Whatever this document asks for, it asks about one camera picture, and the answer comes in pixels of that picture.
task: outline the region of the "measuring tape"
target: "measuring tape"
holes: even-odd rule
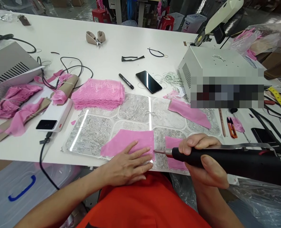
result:
[[[276,91],[273,87],[269,87],[268,90],[274,95],[275,99],[281,105],[281,96],[278,91]]]

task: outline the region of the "white power bank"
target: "white power bank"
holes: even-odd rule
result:
[[[42,115],[36,129],[39,131],[60,132],[71,110],[73,101],[68,98],[63,105],[53,105],[52,102]]]

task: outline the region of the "black marker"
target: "black marker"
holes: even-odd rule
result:
[[[120,76],[120,78],[131,88],[134,89],[134,86],[127,80],[125,79],[125,77],[122,74],[118,74],[118,76]]]

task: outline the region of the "ventilation grille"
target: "ventilation grille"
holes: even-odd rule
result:
[[[184,72],[184,76],[185,76],[188,88],[190,89],[191,88],[191,74],[190,74],[189,68],[186,63],[183,66],[183,72]]]
[[[0,76],[0,83],[5,82],[6,80],[16,77],[20,74],[23,74],[29,70],[30,69],[26,65],[20,62]]]

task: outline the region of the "right hand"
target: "right hand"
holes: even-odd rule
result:
[[[137,144],[137,141],[130,143],[122,152],[115,155],[107,164],[99,169],[102,172],[105,185],[120,186],[129,185],[136,181],[145,180],[145,172],[153,167],[151,162],[143,165],[152,159],[152,155],[142,156],[150,150],[149,147],[138,150],[132,154],[129,151]]]
[[[221,145],[221,142],[215,137],[200,133],[183,139],[178,149],[180,153],[190,155],[190,153],[192,153],[192,147],[203,149],[211,145]],[[223,189],[229,187],[227,173],[216,160],[209,155],[203,154],[201,156],[201,161],[204,169],[185,163],[194,183],[199,183],[202,187],[209,186]]]

